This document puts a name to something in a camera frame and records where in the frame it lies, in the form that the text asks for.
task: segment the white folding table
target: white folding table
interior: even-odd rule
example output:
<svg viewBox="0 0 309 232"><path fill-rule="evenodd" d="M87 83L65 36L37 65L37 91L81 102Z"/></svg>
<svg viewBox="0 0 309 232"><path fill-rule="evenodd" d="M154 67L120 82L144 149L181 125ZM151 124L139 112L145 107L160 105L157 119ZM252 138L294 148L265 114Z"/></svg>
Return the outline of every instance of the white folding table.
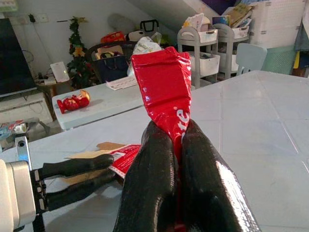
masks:
<svg viewBox="0 0 309 232"><path fill-rule="evenodd" d="M57 100L63 100L73 94L79 95L80 91L76 90L53 97L55 115L63 130L69 130L143 105L138 85L114 91L106 84L101 84L85 88L85 90L90 94L90 104L74 111L66 111L64 114L61 113Z"/></svg>
<svg viewBox="0 0 309 232"><path fill-rule="evenodd" d="M264 232L309 232L309 80L249 72L192 92L192 119L236 173ZM34 168L104 141L139 143L144 107L30 143ZM15 149L0 154L13 161ZM47 182L48 191L65 187ZM85 200L45 213L48 232L112 232L121 187L111 183ZM25 232L32 231L27 225Z"/></svg>

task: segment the tv stand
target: tv stand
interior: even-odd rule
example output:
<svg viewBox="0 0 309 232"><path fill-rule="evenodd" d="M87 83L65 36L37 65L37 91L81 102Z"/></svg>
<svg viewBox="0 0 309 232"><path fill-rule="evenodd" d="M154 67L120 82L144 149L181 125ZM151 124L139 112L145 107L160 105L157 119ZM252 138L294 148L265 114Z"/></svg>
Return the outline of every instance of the tv stand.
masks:
<svg viewBox="0 0 309 232"><path fill-rule="evenodd" d="M53 121L43 93L34 90L0 98L0 123L38 117L43 123Z"/></svg>

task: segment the white wall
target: white wall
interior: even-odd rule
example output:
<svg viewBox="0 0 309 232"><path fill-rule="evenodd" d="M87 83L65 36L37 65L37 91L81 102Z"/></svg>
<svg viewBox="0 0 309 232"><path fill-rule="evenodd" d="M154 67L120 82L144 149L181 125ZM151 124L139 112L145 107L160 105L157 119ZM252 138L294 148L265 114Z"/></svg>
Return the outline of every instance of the white wall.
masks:
<svg viewBox="0 0 309 232"><path fill-rule="evenodd" d="M69 54L70 22L57 23L72 16L86 17L88 23L80 25L82 42L86 47L98 44L101 37L113 32L109 27L107 18L112 13L128 17L139 25L142 20L152 19L148 14L132 5L126 0L18 0L19 10L15 13L6 13L6 16L28 15L46 13L48 23L36 24L36 29L51 58L51 62L63 61L65 64L72 60ZM32 67L35 74L46 73L51 63L35 33L34 26L30 24L14 26L22 49L29 50L34 55ZM161 27L162 33L167 33L175 40L176 34Z"/></svg>
<svg viewBox="0 0 309 232"><path fill-rule="evenodd" d="M179 31L187 17L204 13L212 21L218 14L202 0L128 0L174 31Z"/></svg>

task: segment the television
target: television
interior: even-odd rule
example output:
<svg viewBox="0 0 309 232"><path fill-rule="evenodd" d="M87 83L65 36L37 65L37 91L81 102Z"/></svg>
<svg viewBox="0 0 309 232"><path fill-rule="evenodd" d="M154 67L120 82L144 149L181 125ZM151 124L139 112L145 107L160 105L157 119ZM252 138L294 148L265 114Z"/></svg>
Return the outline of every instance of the television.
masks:
<svg viewBox="0 0 309 232"><path fill-rule="evenodd" d="M0 97L36 89L11 22L0 19Z"/></svg>

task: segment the plastic chair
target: plastic chair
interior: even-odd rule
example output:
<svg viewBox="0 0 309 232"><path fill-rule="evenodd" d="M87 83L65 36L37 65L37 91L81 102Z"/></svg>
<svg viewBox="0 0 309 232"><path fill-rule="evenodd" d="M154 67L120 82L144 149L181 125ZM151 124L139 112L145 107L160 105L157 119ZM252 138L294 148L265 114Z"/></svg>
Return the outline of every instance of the plastic chair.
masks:
<svg viewBox="0 0 309 232"><path fill-rule="evenodd" d="M261 70L267 55L267 49L250 43L240 43L237 47L237 75L253 70Z"/></svg>

